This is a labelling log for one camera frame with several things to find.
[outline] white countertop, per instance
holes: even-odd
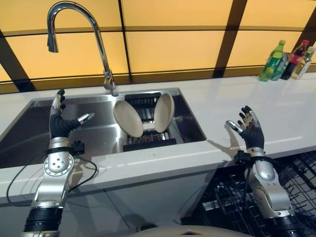
[[[287,81],[261,82],[251,76],[119,85],[117,92],[174,87],[180,88],[207,140],[94,157],[92,160],[97,163],[99,173],[91,182],[83,185],[81,191],[228,165],[238,146],[245,150],[245,144],[236,134],[231,139],[224,124],[228,119],[237,121],[239,111],[245,105],[249,105],[260,120],[265,134],[265,151],[270,157],[316,149],[316,73],[307,73],[300,80]],[[65,91],[66,96],[105,93],[103,87]],[[31,99],[53,97],[56,92],[47,90],[0,95],[0,134]],[[219,149],[221,146],[226,148],[226,153]],[[82,168],[84,176],[81,180],[91,174],[91,170]],[[0,203],[6,202],[6,188],[19,170],[20,167],[1,169]],[[30,198],[27,194],[35,192],[41,176],[41,164],[28,166],[14,182],[10,195]]]

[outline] robotic hand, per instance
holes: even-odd
[[[94,117],[87,113],[73,120],[61,116],[65,91],[55,95],[49,118],[50,141],[44,162],[44,176],[33,199],[22,237],[58,237],[58,227],[73,172],[74,158],[70,154],[69,133]]]
[[[241,109],[238,124],[228,120],[226,124],[245,141],[251,156],[251,166],[245,171],[249,185],[262,216],[267,220],[274,237],[304,237],[289,196],[278,181],[271,159],[265,157],[264,135],[260,123],[248,106]]]

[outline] wire rack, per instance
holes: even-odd
[[[160,93],[143,94],[140,98],[132,97],[125,98],[125,100],[136,110],[142,123],[153,123],[155,107],[160,96]],[[125,145],[124,150],[137,150],[150,148],[152,146],[173,144],[175,144],[175,140],[171,139],[168,130],[161,133],[156,131],[145,131],[141,137],[132,137],[128,135],[127,144]]]
[[[281,158],[278,163],[280,183],[288,192],[306,235],[315,237],[316,152]],[[255,237],[271,237],[249,187],[246,202],[242,202],[245,192],[243,173],[244,167],[219,169],[191,220],[185,220],[184,224],[216,226]]]

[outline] chrome faucet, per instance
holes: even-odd
[[[107,90],[110,90],[111,94],[114,95],[114,93],[113,93],[113,89],[115,89],[114,79],[113,79],[112,71],[109,67],[109,63],[108,63],[107,55],[105,53],[105,49],[104,49],[104,45],[103,45],[103,41],[102,41],[102,37],[101,37],[98,23],[96,22],[94,17],[91,15],[91,13],[87,9],[85,9],[83,6],[81,6],[75,2],[72,2],[72,1],[60,1],[50,8],[50,10],[48,11],[48,15],[47,15],[47,28],[48,28],[47,46],[48,46],[48,50],[50,52],[54,52],[54,53],[58,52],[57,42],[56,42],[56,34],[55,34],[55,17],[57,15],[57,13],[63,9],[76,10],[76,11],[80,12],[81,14],[83,14],[88,19],[88,21],[91,23],[94,34],[95,34],[95,38],[97,40],[97,44],[98,44],[99,52],[101,55],[103,67],[104,67],[103,74],[104,74],[105,80],[104,80],[103,86]]]

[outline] wall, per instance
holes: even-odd
[[[57,0],[0,2],[0,93],[102,85],[89,22],[66,9],[47,50]],[[116,84],[259,74],[280,39],[315,45],[314,0],[77,0],[97,20]],[[310,71],[315,71],[313,64]]]

